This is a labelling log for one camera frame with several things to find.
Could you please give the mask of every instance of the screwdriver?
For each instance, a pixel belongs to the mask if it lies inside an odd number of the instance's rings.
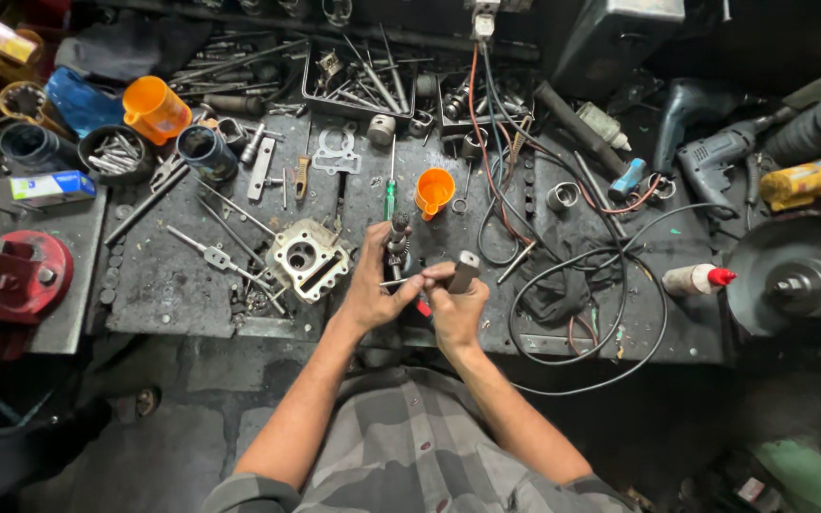
[[[296,161],[299,162],[298,168],[296,169],[296,200],[303,201],[303,196],[305,196],[305,189],[308,183],[306,183],[309,179],[309,164],[312,162],[312,156],[309,155],[309,141],[312,137],[312,112],[309,113],[309,128],[306,129],[305,134],[305,152],[299,157],[296,158]]]
[[[398,183],[395,181],[395,140],[397,135],[391,136],[391,178],[385,184],[385,219],[390,221],[391,215],[395,213],[395,193],[398,189]]]

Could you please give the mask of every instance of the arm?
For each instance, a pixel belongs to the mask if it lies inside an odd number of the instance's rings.
[[[438,283],[454,274],[454,263],[423,271],[436,341],[480,406],[496,444],[535,472],[564,485],[591,474],[591,465],[518,393],[477,342],[477,323],[490,288],[474,279],[464,294],[450,295]]]
[[[354,348],[369,330],[398,317],[423,286],[423,277],[416,275],[393,296],[379,287],[388,232],[389,223],[367,230],[344,304],[328,321],[309,362],[237,462],[234,474],[270,477],[294,490],[305,483]]]

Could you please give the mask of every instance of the bottle with red cap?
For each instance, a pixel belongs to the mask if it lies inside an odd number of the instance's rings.
[[[671,269],[664,274],[661,283],[670,296],[698,296],[715,294],[736,277],[736,273],[730,269],[712,264],[699,264]]]

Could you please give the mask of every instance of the blue and white box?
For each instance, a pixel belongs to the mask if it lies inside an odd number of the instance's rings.
[[[12,197],[30,206],[47,206],[97,196],[94,181],[81,171],[60,171],[11,178]]]

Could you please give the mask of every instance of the red cap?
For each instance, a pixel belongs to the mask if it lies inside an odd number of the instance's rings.
[[[734,281],[734,278],[736,277],[737,273],[731,272],[730,269],[725,269],[723,267],[715,267],[708,272],[708,282],[712,285],[728,285]]]

